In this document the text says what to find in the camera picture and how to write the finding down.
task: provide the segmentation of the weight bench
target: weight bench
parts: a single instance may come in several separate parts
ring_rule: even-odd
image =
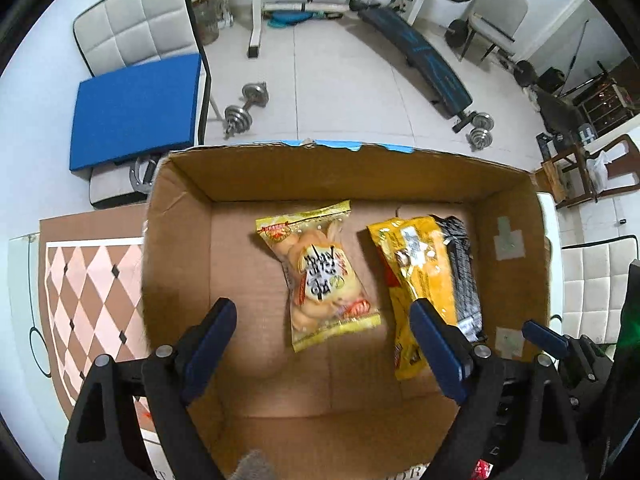
[[[458,75],[423,35],[390,7],[367,7],[358,10],[358,15],[391,41],[406,57],[408,63],[420,72],[438,94],[438,102],[444,106],[447,114],[460,118],[460,122],[453,126],[456,133],[472,121],[476,112],[465,112],[473,102],[471,95]]]

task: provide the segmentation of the tape piece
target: tape piece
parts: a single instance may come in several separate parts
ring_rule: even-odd
[[[524,240],[522,231],[511,230],[511,223],[507,216],[498,218],[498,235],[494,236],[495,259],[513,260],[514,258],[524,258]]]
[[[520,330],[501,326],[495,328],[495,349],[502,357],[505,359],[513,359],[514,356],[522,357],[523,348],[524,337]]]

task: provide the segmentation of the tiled floor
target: tiled floor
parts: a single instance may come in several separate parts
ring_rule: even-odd
[[[248,28],[236,23],[206,46],[212,95],[220,109],[242,103],[247,82],[266,81],[270,102],[252,108],[250,131],[224,140],[210,111],[207,144],[277,139],[359,140],[403,144],[478,156],[524,170],[540,166],[536,135],[544,126],[513,77],[482,44],[459,62],[437,31],[422,32],[458,73],[474,99],[470,109],[495,119],[493,144],[473,153],[465,134],[455,134],[430,104],[433,93],[381,34],[356,17],[312,20],[284,29],[263,28],[258,59],[247,59]]]

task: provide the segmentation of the cardboard box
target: cardboard box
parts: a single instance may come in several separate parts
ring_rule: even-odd
[[[255,219],[351,199],[342,241],[380,327],[294,354],[279,261]],[[428,462],[456,415],[430,372],[394,378],[394,318],[366,231],[396,214],[455,214],[474,243],[489,345],[496,328],[546,323],[543,218],[529,173],[445,153],[283,144],[172,153],[148,208],[143,263],[152,348],[176,342],[226,296],[238,328],[190,408],[225,474],[261,449],[278,478],[372,480]],[[523,358],[536,351],[526,343]]]

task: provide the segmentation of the blue mat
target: blue mat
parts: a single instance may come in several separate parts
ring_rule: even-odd
[[[194,144],[200,55],[130,66],[80,83],[69,169]]]

